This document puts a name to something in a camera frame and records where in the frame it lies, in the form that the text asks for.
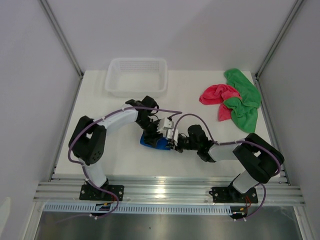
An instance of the black mounting plate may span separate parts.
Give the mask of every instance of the black mounting plate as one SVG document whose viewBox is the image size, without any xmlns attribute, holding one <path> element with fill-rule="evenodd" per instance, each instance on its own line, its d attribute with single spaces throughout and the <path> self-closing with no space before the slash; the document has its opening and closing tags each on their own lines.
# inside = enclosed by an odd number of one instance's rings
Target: black mounting plate
<svg viewBox="0 0 320 240">
<path fill-rule="evenodd" d="M 109 192 L 114 193 L 118 198 L 119 201 L 121 202 L 124 197 L 124 190 L 125 186 L 123 185 L 106 185 L 106 186 L 101 186 L 102 189 L 108 190 Z M 86 201 L 106 201 L 106 202 L 111 202 L 114 201 L 114 197 L 110 194 L 107 194 L 105 192 L 102 192 L 93 186 L 91 186 L 88 182 L 86 182 L 84 185 L 81 187 L 80 191 L 80 200 L 86 200 Z"/>
<path fill-rule="evenodd" d="M 249 198 L 252 204 L 258 203 L 257 191 L 254 187 L 242 194 L 241 197 L 239 197 L 236 201 L 233 200 L 229 194 L 227 186 L 214 186 L 211 188 L 211 191 L 209 191 L 209 194 L 213 197 L 213 202 L 219 204 L 245 204 L 246 196 Z"/>
<path fill-rule="evenodd" d="M 243 206 L 231 206 L 230 210 L 232 212 L 230 216 L 232 219 L 243 219 L 248 216 L 248 209 Z"/>
</svg>

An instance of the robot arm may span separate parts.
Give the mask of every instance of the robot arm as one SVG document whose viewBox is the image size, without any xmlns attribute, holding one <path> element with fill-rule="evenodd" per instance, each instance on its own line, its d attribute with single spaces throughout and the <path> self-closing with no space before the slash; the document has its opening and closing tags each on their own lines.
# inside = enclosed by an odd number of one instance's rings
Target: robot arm
<svg viewBox="0 0 320 240">
<path fill-rule="evenodd" d="M 156 101 L 149 96 L 146 96 L 142 101 L 131 99 L 125 104 L 122 109 L 128 106 L 159 108 Z M 228 187 L 229 197 L 234 202 L 237 202 L 241 195 L 258 183 L 267 183 L 277 170 L 277 164 L 269 154 L 259 152 L 257 147 L 251 146 L 248 142 L 270 151 L 280 164 L 284 162 L 280 152 L 254 133 L 245 138 L 247 143 L 219 145 L 207 138 L 200 125 L 190 126 L 187 130 L 188 136 L 178 133 L 177 130 L 173 135 L 174 123 L 172 119 L 169 117 L 153 120 L 151 117 L 155 114 L 152 113 L 152 110 L 147 109 L 127 109 L 95 124 L 78 139 L 72 148 L 73 154 L 84 163 L 90 180 L 96 186 L 101 187 L 108 183 L 99 162 L 104 153 L 106 136 L 122 126 L 134 122 L 143 129 L 140 140 L 142 145 L 161 150 L 176 150 L 180 153 L 184 150 L 194 150 L 203 161 L 210 163 L 221 160 L 240 161 L 245 171 L 237 176 Z M 76 136 L 93 122 L 94 120 L 87 116 L 80 118 L 70 139 L 69 147 Z"/>
</svg>

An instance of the orange wire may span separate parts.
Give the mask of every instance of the orange wire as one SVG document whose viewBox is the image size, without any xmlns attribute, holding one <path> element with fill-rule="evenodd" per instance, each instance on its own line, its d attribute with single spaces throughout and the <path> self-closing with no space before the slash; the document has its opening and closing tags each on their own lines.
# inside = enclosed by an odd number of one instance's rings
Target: orange wire
<svg viewBox="0 0 320 240">
<path fill-rule="evenodd" d="M 248 196 L 245 196 L 245 198 L 246 198 L 246 202 L 247 202 L 247 200 L 248 200 L 248 202 L 249 202 L 249 206 L 248 206 L 248 208 L 250 208 L 251 207 L 251 201 L 250 201 L 250 198 L 248 197 Z"/>
<path fill-rule="evenodd" d="M 247 196 L 245 196 L 245 211 L 246 211 L 246 213 L 248 213 L 248 201 L 247 201 Z"/>
</svg>

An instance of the pink towel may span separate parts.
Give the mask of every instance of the pink towel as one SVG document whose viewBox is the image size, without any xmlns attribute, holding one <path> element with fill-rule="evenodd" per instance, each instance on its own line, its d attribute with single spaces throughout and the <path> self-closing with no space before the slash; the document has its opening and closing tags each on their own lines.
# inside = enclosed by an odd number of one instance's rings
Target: pink towel
<svg viewBox="0 0 320 240">
<path fill-rule="evenodd" d="M 221 104 L 218 113 L 218 120 L 221 122 L 231 119 L 232 109 L 227 108 L 222 103 L 224 100 L 232 97 L 241 99 L 239 92 L 232 86 L 227 84 L 217 84 L 208 87 L 200 96 L 199 101 L 204 105 Z"/>
</svg>

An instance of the purple cable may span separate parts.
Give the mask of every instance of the purple cable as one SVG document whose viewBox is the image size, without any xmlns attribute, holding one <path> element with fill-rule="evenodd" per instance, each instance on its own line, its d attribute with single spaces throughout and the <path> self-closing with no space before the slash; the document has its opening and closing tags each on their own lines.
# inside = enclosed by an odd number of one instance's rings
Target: purple cable
<svg viewBox="0 0 320 240">
<path fill-rule="evenodd" d="M 267 150 L 263 146 L 260 146 L 254 142 L 246 141 L 246 140 L 238 140 L 238 141 L 229 141 L 229 142 L 222 142 L 222 143 L 215 142 L 215 143 L 220 146 L 232 145 L 232 144 L 249 144 L 251 146 L 254 146 L 254 147 L 258 148 L 259 150 L 266 152 L 268 155 L 270 155 L 270 157 L 272 157 L 272 159 L 274 160 L 274 162 L 276 163 L 276 166 L 277 166 L 277 171 L 274 173 L 274 176 L 276 176 L 277 174 L 279 174 L 281 172 L 281 164 L 280 164 L 279 160 L 275 157 L 275 155 L 273 155 L 269 150 Z"/>
<path fill-rule="evenodd" d="M 175 113 L 169 116 L 169 118 L 173 118 L 174 116 L 180 115 L 181 113 Z"/>
<path fill-rule="evenodd" d="M 172 136 L 175 136 L 178 123 L 181 121 L 181 119 L 183 119 L 183 118 L 186 117 L 186 116 L 193 116 L 193 117 L 198 118 L 198 119 L 204 124 L 204 126 L 205 126 L 205 128 L 206 128 L 206 130 L 207 130 L 207 132 L 208 132 L 208 134 L 209 134 L 212 142 L 215 142 L 214 137 L 212 136 L 212 134 L 211 134 L 211 132 L 210 132 L 210 130 L 209 130 L 209 127 L 208 127 L 208 125 L 206 124 L 206 122 L 205 122 L 201 117 L 199 117 L 198 115 L 195 115 L 195 114 L 193 114 L 193 113 L 187 113 L 187 114 L 184 114 L 184 115 L 182 115 L 181 117 L 179 117 L 179 119 L 176 121 L 176 124 L 174 125 L 174 129 L 173 129 L 173 134 L 172 134 Z"/>
<path fill-rule="evenodd" d="M 152 111 L 159 111 L 159 112 L 165 112 L 165 113 L 174 113 L 174 115 L 179 115 L 179 114 L 182 114 L 182 111 L 174 111 L 174 110 L 166 110 L 166 109 L 161 109 L 161 108 L 152 108 L 152 107 L 144 107 L 144 106 L 129 106 L 129 107 L 125 107 L 124 109 L 119 109 L 119 110 L 116 110 L 116 111 L 113 111 L 109 114 L 107 114 L 106 116 L 90 123 L 88 126 L 86 126 L 75 138 L 74 140 L 72 141 L 72 143 L 70 144 L 70 147 L 69 147 L 69 150 L 68 150 L 68 159 L 70 162 L 74 163 L 74 164 L 80 164 L 82 166 L 82 170 L 83 170 L 83 173 L 86 177 L 86 179 L 88 179 L 88 182 L 90 185 L 92 185 L 94 188 L 104 192 L 104 193 L 107 193 L 107 194 L 110 194 L 112 195 L 115 200 L 116 200 L 116 206 L 109 212 L 107 212 L 106 214 L 104 215 L 101 215 L 101 216 L 95 216 L 95 219 L 101 219 L 101 218 L 104 218 L 106 216 L 108 216 L 109 214 L 111 214 L 112 212 L 114 212 L 118 206 L 119 206 L 119 198 L 117 195 L 115 195 L 113 192 L 111 191 L 108 191 L 108 190 L 105 190 L 105 189 L 102 189 L 98 186 L 96 186 L 89 178 L 87 172 L 86 172 L 86 169 L 84 167 L 84 163 L 80 162 L 80 161 L 75 161 L 75 160 L 72 160 L 71 158 L 71 152 L 72 152 L 72 149 L 73 147 L 75 146 L 76 142 L 79 140 L 79 138 L 88 131 L 89 128 L 91 128 L 93 125 L 97 124 L 97 123 L 100 123 L 102 121 L 104 121 L 105 119 L 109 118 L 110 116 L 114 115 L 114 114 L 117 114 L 117 113 L 120 113 L 120 112 L 123 112 L 125 110 L 130 110 L 130 109 L 144 109 L 144 110 L 152 110 Z M 68 219 L 73 219 L 73 218 L 76 218 L 76 217 L 81 217 L 81 216 L 87 216 L 87 214 L 78 214 L 78 215 L 75 215 L 75 216 L 72 216 L 72 217 L 68 217 L 66 219 L 63 219 L 63 220 L 60 220 L 56 223 L 60 223 L 60 222 L 63 222 L 65 220 L 68 220 Z"/>
<path fill-rule="evenodd" d="M 212 134 L 211 134 L 211 132 L 210 132 L 210 130 L 209 130 L 209 127 L 208 127 L 208 125 L 205 123 L 205 121 L 204 121 L 201 117 L 199 117 L 198 115 L 195 115 L 195 114 L 193 114 L 193 113 L 184 114 L 184 115 L 182 115 L 182 116 L 176 121 L 176 124 L 175 124 L 174 129 L 173 129 L 173 136 L 175 135 L 175 132 L 176 132 L 178 123 L 180 122 L 180 120 L 181 120 L 182 118 L 184 118 L 184 117 L 186 117 L 186 116 L 194 116 L 194 117 L 200 119 L 201 122 L 204 124 L 206 130 L 208 131 L 211 140 L 212 140 L 215 144 L 217 144 L 217 145 L 223 146 L 223 145 L 232 145 L 232 144 L 240 144 L 240 143 L 243 143 L 243 144 L 249 144 L 249 145 L 251 145 L 251 146 L 257 147 L 258 149 L 266 152 L 267 154 L 269 154 L 269 155 L 272 157 L 272 159 L 274 160 L 274 162 L 275 162 L 276 165 L 277 165 L 277 171 L 275 172 L 274 175 L 277 175 L 277 174 L 280 173 L 280 171 L 281 171 L 280 162 L 278 161 L 278 159 L 277 159 L 269 150 L 267 150 L 267 149 L 264 148 L 263 146 L 260 146 L 260 145 L 254 143 L 254 142 L 250 142 L 250 141 L 246 141 L 246 140 L 238 140 L 238 141 L 230 141 L 230 142 L 222 142 L 222 143 L 219 143 L 219 142 L 215 141 L 214 138 L 212 137 Z M 263 189 L 264 189 L 263 199 L 262 199 L 261 204 L 259 205 L 259 207 L 258 207 L 253 213 L 251 213 L 250 215 L 248 215 L 248 216 L 246 217 L 246 219 L 247 219 L 247 218 L 250 218 L 250 217 L 253 216 L 253 215 L 255 215 L 255 214 L 262 208 L 262 206 L 263 206 L 264 203 L 265 203 L 266 196 L 267 196 L 267 189 L 266 189 L 265 185 L 263 185 L 262 183 L 258 183 L 257 185 L 255 185 L 255 187 L 258 186 L 258 185 L 261 185 L 261 186 L 263 187 Z"/>
<path fill-rule="evenodd" d="M 258 208 L 251 214 L 247 215 L 246 217 L 244 218 L 241 218 L 241 219 L 238 219 L 236 221 L 240 221 L 240 220 L 245 220 L 245 219 L 248 219 L 248 218 L 251 218 L 253 215 L 257 214 L 257 212 L 262 208 L 262 206 L 264 205 L 265 201 L 266 201 L 266 197 L 267 197 L 267 189 L 265 187 L 265 185 L 263 185 L 262 183 L 258 183 L 256 186 L 259 186 L 261 185 L 263 187 L 263 190 L 264 190 L 264 194 L 263 194 L 263 199 L 261 201 L 261 204 L 258 206 Z"/>
<path fill-rule="evenodd" d="M 86 126 L 72 141 L 72 143 L 70 144 L 69 150 L 68 150 L 68 159 L 70 162 L 74 163 L 74 164 L 80 164 L 81 166 L 83 166 L 84 164 L 82 162 L 79 161 L 75 161 L 72 160 L 71 158 L 71 152 L 73 147 L 75 146 L 76 142 L 79 140 L 79 138 L 86 132 L 88 131 L 89 128 L 91 128 L 93 125 L 98 124 L 100 122 L 102 122 L 104 119 L 109 118 L 110 116 L 123 112 L 125 110 L 130 110 L 130 109 L 144 109 L 144 110 L 154 110 L 154 111 L 159 111 L 159 112 L 166 112 L 166 113 L 174 113 L 174 114 L 182 114 L 182 111 L 174 111 L 174 110 L 166 110 L 166 109 L 161 109 L 161 108 L 152 108 L 152 107 L 145 107 L 145 106 L 129 106 L 129 107 L 125 107 L 124 109 L 119 109 L 116 111 L 113 111 L 111 113 L 109 113 L 108 115 L 90 123 L 88 126 Z"/>
</svg>

